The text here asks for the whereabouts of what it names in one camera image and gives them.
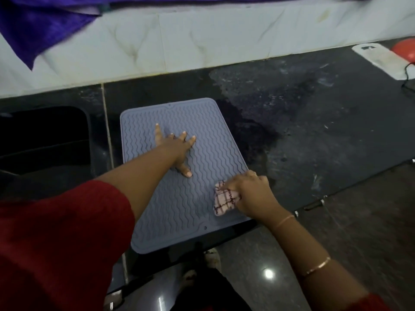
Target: gold bangle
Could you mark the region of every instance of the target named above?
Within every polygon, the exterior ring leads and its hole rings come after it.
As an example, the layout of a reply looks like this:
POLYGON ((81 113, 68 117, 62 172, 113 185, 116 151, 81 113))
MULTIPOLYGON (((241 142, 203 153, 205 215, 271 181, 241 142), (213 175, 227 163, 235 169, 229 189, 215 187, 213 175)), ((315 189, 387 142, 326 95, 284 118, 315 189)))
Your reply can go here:
POLYGON ((330 256, 328 256, 327 259, 323 263, 321 263, 321 264, 317 265, 316 267, 313 267, 312 269, 308 270, 307 272, 305 272, 305 274, 302 275, 302 277, 307 277, 310 274, 314 273, 315 271, 319 270, 320 268, 326 266, 327 263, 331 261, 331 259, 332 258, 330 256))
POLYGON ((277 229, 279 226, 281 226, 283 223, 285 223, 290 218, 294 218, 294 217, 295 217, 294 215, 287 216, 286 218, 284 218, 283 220, 281 220, 277 226, 275 226, 275 229, 277 229))

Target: gray silicone mat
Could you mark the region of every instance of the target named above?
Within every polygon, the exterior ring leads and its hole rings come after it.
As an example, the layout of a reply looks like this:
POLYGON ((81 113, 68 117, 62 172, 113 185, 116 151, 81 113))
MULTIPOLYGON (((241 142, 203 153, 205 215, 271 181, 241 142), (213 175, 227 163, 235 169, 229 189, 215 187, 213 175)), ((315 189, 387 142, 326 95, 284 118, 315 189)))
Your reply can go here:
POLYGON ((186 161, 193 176, 188 179, 169 170, 163 177, 135 225, 131 240, 134 251, 153 252, 248 219, 238 210, 222 216, 215 216, 213 211, 215 183, 247 170, 213 99, 129 109, 121 114, 120 121, 124 162, 155 147, 156 123, 164 135, 178 136, 185 130, 188 138, 197 136, 186 161))

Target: hand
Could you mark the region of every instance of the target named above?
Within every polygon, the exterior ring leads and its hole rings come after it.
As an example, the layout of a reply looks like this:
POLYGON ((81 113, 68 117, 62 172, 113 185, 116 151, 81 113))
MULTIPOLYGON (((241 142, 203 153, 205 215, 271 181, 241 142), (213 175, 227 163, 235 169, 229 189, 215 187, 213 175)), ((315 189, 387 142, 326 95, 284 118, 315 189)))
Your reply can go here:
POLYGON ((184 164, 184 159, 186 158, 186 152, 193 146, 196 142, 196 136, 192 136, 189 141, 186 142, 187 132, 183 132, 178 138, 175 138, 174 134, 170 134, 168 137, 163 137, 161 132, 160 125, 156 124, 156 146, 164 146, 169 154, 174 155, 174 164, 173 167, 177 168, 185 177, 190 178, 192 172, 189 167, 184 164))
POLYGON ((265 176, 257 176, 256 172, 248 170, 242 175, 236 175, 228 180, 221 188, 237 191, 241 200, 236 207, 248 217, 264 223, 282 207, 269 187, 265 176))

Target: black granite countertop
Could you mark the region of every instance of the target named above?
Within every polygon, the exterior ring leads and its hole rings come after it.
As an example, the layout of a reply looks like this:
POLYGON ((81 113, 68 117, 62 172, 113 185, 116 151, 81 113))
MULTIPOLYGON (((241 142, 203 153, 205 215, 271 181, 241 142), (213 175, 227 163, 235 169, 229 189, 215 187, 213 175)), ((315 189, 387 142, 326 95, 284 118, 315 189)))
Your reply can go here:
MULTIPOLYGON (((401 84, 344 47, 3 99, 0 112, 61 103, 83 109, 96 176, 111 163, 122 164, 122 111, 210 97, 248 166, 267 175, 279 202, 294 211, 415 156, 415 94, 401 84)), ((145 277, 255 225, 249 221, 148 255, 130 249, 128 270, 145 277)))

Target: red top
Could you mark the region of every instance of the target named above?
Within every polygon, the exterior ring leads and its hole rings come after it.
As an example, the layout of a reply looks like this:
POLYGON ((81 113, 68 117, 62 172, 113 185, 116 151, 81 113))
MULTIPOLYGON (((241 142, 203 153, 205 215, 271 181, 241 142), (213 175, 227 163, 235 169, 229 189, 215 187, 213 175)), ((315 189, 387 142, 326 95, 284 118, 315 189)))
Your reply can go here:
MULTIPOLYGON (((125 195, 97 180, 53 198, 0 203, 0 306, 101 311, 133 229, 125 195)), ((369 310, 390 311, 376 295, 347 311, 369 310)))

